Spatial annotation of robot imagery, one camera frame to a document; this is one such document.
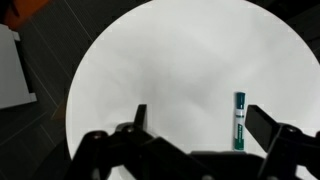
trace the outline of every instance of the marker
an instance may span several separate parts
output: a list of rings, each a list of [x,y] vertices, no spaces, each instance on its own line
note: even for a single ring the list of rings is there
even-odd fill
[[[236,113],[235,113],[235,132],[234,132],[234,150],[244,150],[244,100],[245,93],[236,93]]]

